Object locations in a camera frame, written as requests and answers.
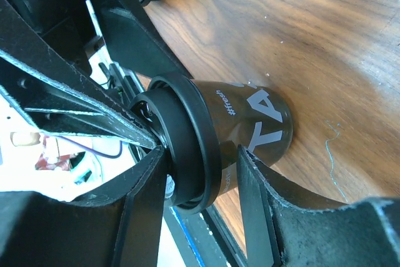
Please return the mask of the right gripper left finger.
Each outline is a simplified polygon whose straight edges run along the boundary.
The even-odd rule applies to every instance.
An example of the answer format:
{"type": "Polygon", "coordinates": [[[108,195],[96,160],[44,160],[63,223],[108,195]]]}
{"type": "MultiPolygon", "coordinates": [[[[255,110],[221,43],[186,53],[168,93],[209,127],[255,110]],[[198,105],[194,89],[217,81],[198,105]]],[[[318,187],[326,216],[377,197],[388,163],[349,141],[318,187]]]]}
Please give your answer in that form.
{"type": "Polygon", "coordinates": [[[2,266],[156,266],[166,152],[72,202],[37,192],[1,194],[2,266]]]}

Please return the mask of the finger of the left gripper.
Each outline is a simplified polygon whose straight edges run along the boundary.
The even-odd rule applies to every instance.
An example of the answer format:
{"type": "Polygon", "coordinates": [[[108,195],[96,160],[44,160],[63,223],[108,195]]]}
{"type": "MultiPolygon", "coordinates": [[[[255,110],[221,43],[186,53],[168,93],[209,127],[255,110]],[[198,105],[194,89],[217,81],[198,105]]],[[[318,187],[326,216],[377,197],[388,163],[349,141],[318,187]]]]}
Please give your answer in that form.
{"type": "Polygon", "coordinates": [[[1,96],[47,134],[158,144],[149,126],[58,55],[7,0],[1,0],[1,96]]]}
{"type": "Polygon", "coordinates": [[[150,78],[171,71],[191,75],[139,0],[93,0],[93,6],[113,61],[150,78]]]}

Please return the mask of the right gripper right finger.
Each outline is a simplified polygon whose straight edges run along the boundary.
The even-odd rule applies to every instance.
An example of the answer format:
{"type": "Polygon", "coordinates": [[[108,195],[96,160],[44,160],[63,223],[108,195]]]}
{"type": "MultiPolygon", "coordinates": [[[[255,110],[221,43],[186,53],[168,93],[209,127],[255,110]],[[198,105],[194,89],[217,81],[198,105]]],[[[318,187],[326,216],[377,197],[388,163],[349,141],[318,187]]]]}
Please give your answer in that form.
{"type": "Polygon", "coordinates": [[[344,204],[288,180],[239,147],[249,266],[398,266],[399,199],[344,204]]]}

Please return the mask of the black coffee cup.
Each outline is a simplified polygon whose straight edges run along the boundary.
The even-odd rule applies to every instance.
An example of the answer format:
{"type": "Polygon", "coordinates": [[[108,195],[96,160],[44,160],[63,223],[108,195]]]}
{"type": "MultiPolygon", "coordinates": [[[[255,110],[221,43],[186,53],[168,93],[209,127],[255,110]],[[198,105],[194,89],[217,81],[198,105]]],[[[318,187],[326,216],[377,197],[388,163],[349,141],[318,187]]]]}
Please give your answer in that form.
{"type": "Polygon", "coordinates": [[[290,147],[294,122],[277,92],[263,86],[194,81],[209,111],[221,153],[219,194],[237,187],[237,149],[244,146],[264,164],[277,163],[290,147]]]}

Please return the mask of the black lid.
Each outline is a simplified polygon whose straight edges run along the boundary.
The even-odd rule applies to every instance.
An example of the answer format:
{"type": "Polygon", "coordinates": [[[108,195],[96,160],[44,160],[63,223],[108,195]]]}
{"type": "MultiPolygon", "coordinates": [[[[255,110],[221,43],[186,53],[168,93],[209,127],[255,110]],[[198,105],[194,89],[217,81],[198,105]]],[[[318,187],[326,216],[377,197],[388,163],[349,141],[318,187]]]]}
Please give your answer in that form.
{"type": "Polygon", "coordinates": [[[167,204],[187,214],[212,205],[221,184],[221,153],[208,107],[194,82],[179,73],[158,75],[131,108],[142,114],[169,153],[175,189],[167,204]]]}

